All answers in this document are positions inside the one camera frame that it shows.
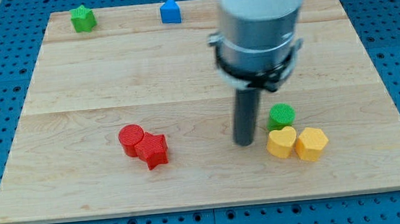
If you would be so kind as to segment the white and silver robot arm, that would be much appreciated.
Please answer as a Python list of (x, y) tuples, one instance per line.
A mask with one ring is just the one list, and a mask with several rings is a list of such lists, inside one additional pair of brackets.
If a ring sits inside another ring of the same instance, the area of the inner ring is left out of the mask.
[(208, 43), (230, 85), (275, 92), (285, 83), (302, 45), (294, 32), (303, 1), (218, 0), (218, 31)]

